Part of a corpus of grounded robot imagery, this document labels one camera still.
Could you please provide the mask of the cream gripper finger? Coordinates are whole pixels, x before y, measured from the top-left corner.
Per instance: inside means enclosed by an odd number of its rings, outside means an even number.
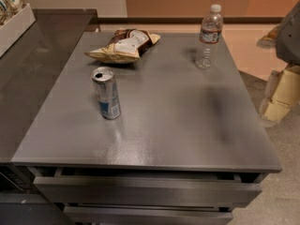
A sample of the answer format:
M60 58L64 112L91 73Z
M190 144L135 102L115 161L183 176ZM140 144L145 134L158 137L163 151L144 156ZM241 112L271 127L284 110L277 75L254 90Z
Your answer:
M283 70L273 70L267 81L259 108L259 118L265 128L278 124L300 101L300 67L288 64Z
M261 48L269 49L274 48L276 45L276 39L278 37L278 30L279 26L275 26L273 29L271 29L266 35L261 37L257 45Z

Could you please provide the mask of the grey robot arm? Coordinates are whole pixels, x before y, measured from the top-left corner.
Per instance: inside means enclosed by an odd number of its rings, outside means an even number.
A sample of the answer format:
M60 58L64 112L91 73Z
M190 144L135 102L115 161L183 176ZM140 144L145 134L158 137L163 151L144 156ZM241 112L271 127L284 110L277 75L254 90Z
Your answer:
M300 1L261 44L273 45L277 58L287 63L283 70L271 72L259 108L262 125L270 128L300 100Z

